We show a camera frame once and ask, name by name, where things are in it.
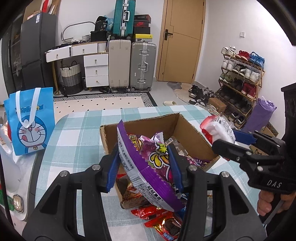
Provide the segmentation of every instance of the tablecloth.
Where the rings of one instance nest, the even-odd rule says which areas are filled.
[[[81,172],[100,162],[105,155],[100,126],[171,113],[181,113],[199,131],[200,123],[210,115],[198,106],[184,105],[74,112],[63,117],[55,126],[42,160],[35,206],[62,170]],[[256,207],[259,190],[247,185],[248,176],[238,163],[220,158],[208,172],[219,174],[221,171],[230,173],[252,206]],[[154,229],[146,228],[141,219],[121,208],[114,188],[108,194],[102,193],[102,200],[112,240],[123,241],[128,238],[130,241],[163,241]],[[77,194],[77,228],[78,233],[84,235],[81,191]]]

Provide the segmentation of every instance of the white plastic bottle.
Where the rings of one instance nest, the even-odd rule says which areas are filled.
[[[8,151],[6,151],[3,149],[2,145],[0,145],[0,154],[2,159],[6,189],[9,192],[15,192],[20,185],[20,179],[21,179],[20,168],[13,161],[12,145],[10,143],[9,138],[4,134],[1,128],[0,128],[0,136],[5,141],[8,147]]]

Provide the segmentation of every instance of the silver suitcase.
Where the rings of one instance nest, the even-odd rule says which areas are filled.
[[[156,45],[148,42],[135,42],[131,45],[131,91],[151,90],[156,58]]]
[[[109,43],[110,88],[128,88],[130,60],[131,41],[111,40]]]

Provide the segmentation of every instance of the blue doraemon bag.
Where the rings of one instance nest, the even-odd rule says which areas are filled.
[[[4,106],[15,154],[45,149],[55,126],[53,88],[18,91]]]

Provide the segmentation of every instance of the doraemon character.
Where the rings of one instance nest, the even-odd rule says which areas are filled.
[[[27,115],[22,118],[22,122],[29,122],[30,116]],[[46,144],[44,143],[47,136],[47,130],[43,121],[35,117],[33,123],[25,128],[21,123],[18,124],[18,138],[20,142],[25,146],[25,153],[30,153],[37,150],[42,150],[46,148]]]

